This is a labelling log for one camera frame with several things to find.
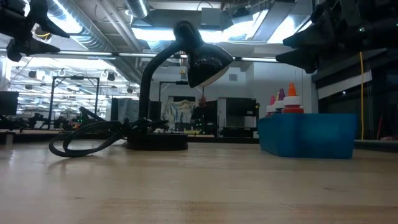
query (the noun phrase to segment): ceiling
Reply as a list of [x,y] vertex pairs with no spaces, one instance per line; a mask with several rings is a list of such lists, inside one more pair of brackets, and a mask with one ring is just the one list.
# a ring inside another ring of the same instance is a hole
[[[297,0],[295,4],[288,3],[288,1],[271,0],[148,0],[149,15],[144,19],[132,20],[125,0],[47,1],[50,19],[71,35],[70,39],[52,37],[50,44],[61,50],[77,51],[157,53],[168,46],[174,37],[168,33],[171,31],[171,27],[167,28],[166,21],[174,23],[173,19],[183,19],[191,15],[198,18],[206,10],[210,10],[212,13],[218,12],[218,14],[227,15],[228,21],[221,22],[220,27],[230,21],[234,23],[223,30],[217,30],[217,28],[209,30],[207,27],[201,27],[200,29],[204,31],[202,36],[205,41],[219,45],[232,56],[274,57],[291,50],[281,44],[282,40],[308,27],[310,25],[308,19],[312,12],[312,0]],[[243,8],[245,8],[243,14],[237,13],[238,9]],[[163,14],[171,14],[171,16],[161,17]],[[160,28],[142,27],[140,24],[143,23],[165,27],[162,27],[162,32],[159,32]],[[0,48],[5,48],[8,42],[8,37],[0,35]],[[52,77],[60,74],[66,77],[77,75],[85,78],[100,78],[100,101],[107,99],[109,95],[131,98],[139,96],[139,85],[134,83],[140,83],[141,73],[148,63],[148,59],[114,58],[108,60],[104,58],[101,60],[97,58],[93,60],[91,58],[91,60],[87,60],[86,57],[83,58],[85,59],[82,60],[81,57],[24,57],[19,63],[13,63],[10,77],[11,89],[22,93],[21,105],[25,105],[23,110],[28,108],[48,110]],[[157,71],[159,75],[155,74],[154,79],[172,80],[179,77],[178,71],[181,70],[179,62],[179,60],[165,62],[162,67],[169,68],[159,69]],[[245,72],[250,63],[234,62],[231,66],[240,68],[240,72]],[[31,71],[38,71],[37,73],[40,75],[36,78],[29,78],[28,74]],[[109,73],[115,74],[115,81],[107,80],[106,77]],[[76,110],[79,102],[80,105],[92,108],[94,106],[92,97],[96,91],[94,84],[87,79],[65,79],[55,89],[55,100],[60,102],[58,109]],[[128,86],[134,90],[132,93],[127,93]],[[104,106],[101,105],[101,110],[104,110],[105,106],[106,103]]]

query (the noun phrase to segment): black desk lamp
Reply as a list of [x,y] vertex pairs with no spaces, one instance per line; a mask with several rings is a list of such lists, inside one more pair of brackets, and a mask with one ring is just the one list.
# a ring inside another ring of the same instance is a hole
[[[175,42],[157,54],[146,66],[141,78],[139,96],[139,118],[148,117],[150,82],[156,69],[173,54],[187,53],[188,82],[191,88],[206,86],[228,70],[232,56],[219,46],[206,44],[190,22],[182,20],[174,25]],[[127,137],[128,149],[136,150],[183,150],[187,149],[185,134],[147,134],[134,133]]]
[[[147,119],[149,112],[149,92],[152,76],[164,61],[178,51],[188,55],[188,82],[191,88],[198,85],[206,86],[225,74],[228,65],[233,61],[232,56],[221,47],[206,44],[199,31],[188,21],[178,21],[174,26],[176,41],[157,54],[146,66],[141,78],[141,92],[139,96],[139,119],[130,123],[128,119],[119,121],[103,121],[94,113],[80,108],[82,114],[93,117],[96,122],[87,124],[71,134],[60,135],[50,141],[49,149],[61,157],[81,157],[98,152],[116,142],[127,138],[126,148],[145,151],[176,151],[188,149],[186,134],[154,134],[148,133],[149,128],[155,129],[165,125],[168,121],[152,122]],[[92,149],[71,150],[69,144],[79,136],[92,132],[105,133],[108,140]],[[54,146],[55,141],[63,140],[63,150]]]

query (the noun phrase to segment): wooden table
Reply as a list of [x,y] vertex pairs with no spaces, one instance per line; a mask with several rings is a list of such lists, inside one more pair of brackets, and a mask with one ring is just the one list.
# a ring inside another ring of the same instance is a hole
[[287,159],[258,145],[190,143],[63,159],[47,143],[1,147],[1,224],[398,223],[398,154]]

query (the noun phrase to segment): blue container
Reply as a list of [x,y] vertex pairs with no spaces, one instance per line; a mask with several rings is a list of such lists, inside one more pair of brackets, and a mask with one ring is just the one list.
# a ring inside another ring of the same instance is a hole
[[273,114],[257,121],[263,151],[283,157],[351,159],[355,114]]

